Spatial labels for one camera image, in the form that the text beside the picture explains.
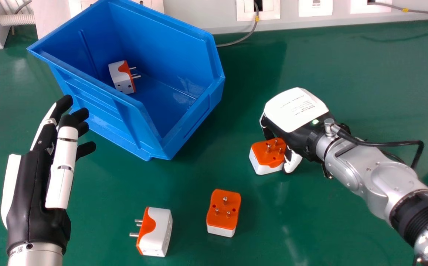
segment corrugated white pipe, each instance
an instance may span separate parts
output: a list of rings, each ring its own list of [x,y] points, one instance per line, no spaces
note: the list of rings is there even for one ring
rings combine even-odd
[[[35,25],[35,17],[32,14],[1,15],[2,26]]]

